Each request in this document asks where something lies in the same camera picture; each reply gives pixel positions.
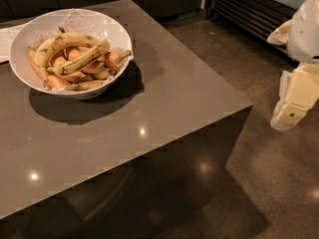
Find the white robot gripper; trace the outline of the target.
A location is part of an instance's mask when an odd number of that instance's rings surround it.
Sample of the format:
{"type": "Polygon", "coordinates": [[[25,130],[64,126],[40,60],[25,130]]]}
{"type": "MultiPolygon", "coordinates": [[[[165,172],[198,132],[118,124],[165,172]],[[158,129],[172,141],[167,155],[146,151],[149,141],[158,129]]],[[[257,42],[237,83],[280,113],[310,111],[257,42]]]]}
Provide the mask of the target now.
{"type": "Polygon", "coordinates": [[[301,64],[280,78],[279,101],[270,121],[276,130],[297,126],[319,100],[319,0],[305,0],[288,20],[267,38],[272,45],[285,46],[289,56],[301,64]]]}

